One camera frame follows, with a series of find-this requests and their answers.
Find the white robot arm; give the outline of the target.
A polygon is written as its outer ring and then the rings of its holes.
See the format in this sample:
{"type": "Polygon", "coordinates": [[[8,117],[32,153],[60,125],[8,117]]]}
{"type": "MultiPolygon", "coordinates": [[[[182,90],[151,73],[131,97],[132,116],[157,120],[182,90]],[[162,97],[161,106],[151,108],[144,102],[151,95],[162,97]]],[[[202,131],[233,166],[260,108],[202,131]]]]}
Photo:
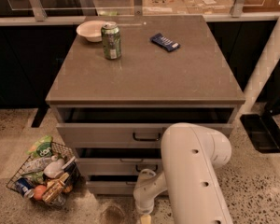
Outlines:
{"type": "Polygon", "coordinates": [[[167,192],[174,224],[280,224],[280,176],[271,158],[232,148],[220,132],[177,123],[161,140],[163,171],[145,169],[133,196],[141,224],[167,192]]]}

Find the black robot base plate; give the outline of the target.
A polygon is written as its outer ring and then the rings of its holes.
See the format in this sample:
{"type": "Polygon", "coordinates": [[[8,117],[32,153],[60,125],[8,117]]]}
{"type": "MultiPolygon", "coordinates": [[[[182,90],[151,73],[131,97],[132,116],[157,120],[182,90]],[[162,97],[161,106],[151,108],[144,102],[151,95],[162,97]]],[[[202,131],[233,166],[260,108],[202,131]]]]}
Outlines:
{"type": "Polygon", "coordinates": [[[260,153],[280,153],[280,126],[269,113],[240,117],[253,147],[260,153]]]}

